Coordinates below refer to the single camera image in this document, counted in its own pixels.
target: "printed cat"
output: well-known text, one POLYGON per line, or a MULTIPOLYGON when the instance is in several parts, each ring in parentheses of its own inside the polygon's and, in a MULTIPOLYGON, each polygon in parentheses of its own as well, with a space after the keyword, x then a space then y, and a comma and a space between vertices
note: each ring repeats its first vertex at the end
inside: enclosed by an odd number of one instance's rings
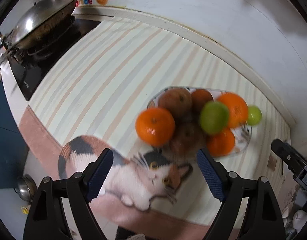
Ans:
MULTIPOLYGON (((59 156, 60 177, 62 179, 67 177, 67 163, 75 169, 71 173, 83 171, 106 147, 101 140, 91 136, 73 139, 64 146, 59 156)), ((177 166, 156 151, 144 155, 138 154, 130 160, 114 150, 113 155, 113 165, 98 197, 113 194, 126 206, 135 206, 141 211, 148 210, 150 200, 156 196, 167 197, 171 203, 175 202, 174 194, 181 180, 189 176, 192 171, 190 164, 177 166)))

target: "orange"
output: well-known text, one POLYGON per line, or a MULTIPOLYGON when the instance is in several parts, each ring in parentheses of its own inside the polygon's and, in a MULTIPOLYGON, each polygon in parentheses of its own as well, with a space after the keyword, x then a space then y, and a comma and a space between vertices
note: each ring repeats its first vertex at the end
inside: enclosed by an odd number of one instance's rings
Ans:
POLYGON ((191 94, 193 100, 193 110, 196 113, 200 113, 204 105, 213 100, 212 95, 204 89, 197 89, 191 94))
POLYGON ((229 128, 236 128, 244 124, 248 119, 248 106, 237 94, 224 93, 217 98, 217 101, 225 104, 229 109, 229 128))
POLYGON ((229 128, 223 129, 219 134, 207 138, 206 146, 213 157, 225 156, 235 146, 235 136, 229 128))
POLYGON ((172 138, 175 120, 167 109, 153 107, 140 113, 135 130, 144 142, 159 147, 172 138))

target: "blue gripper pad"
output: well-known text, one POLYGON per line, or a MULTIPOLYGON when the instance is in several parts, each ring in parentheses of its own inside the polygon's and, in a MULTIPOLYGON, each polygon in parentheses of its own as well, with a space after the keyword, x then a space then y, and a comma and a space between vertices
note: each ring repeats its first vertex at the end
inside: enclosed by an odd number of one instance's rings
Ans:
POLYGON ((104 154, 105 156, 102 158, 102 160, 98 164, 98 167, 96 168, 87 183, 88 192, 85 198, 88 202, 91 202, 91 200, 98 196, 99 191, 104 183, 104 180, 106 179, 108 172, 110 171, 111 166, 113 164, 113 152, 111 150, 108 150, 104 154))
POLYGON ((219 199, 220 202, 223 202, 225 200, 223 182, 201 149, 197 152, 197 164, 210 191, 212 192, 213 197, 219 199))

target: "green lime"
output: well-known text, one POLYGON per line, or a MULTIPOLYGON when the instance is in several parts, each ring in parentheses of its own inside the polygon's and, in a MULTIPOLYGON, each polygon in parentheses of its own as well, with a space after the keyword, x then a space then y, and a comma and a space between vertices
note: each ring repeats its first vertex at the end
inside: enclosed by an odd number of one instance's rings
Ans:
POLYGON ((228 124, 229 110, 221 102, 209 101, 200 112, 199 123, 209 135, 220 133, 228 124))
POLYGON ((248 125, 257 125, 261 121, 262 113, 257 106, 249 106, 248 107, 248 125))

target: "cabinet door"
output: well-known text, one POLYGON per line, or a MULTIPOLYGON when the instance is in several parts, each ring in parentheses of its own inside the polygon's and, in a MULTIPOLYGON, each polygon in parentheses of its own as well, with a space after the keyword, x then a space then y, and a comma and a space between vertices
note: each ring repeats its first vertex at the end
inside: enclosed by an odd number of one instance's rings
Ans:
POLYGON ((2 81, 0 81, 0 127, 19 133, 7 102, 2 81))
POLYGON ((0 127, 0 188, 16 186, 27 154, 28 148, 21 134, 0 127))

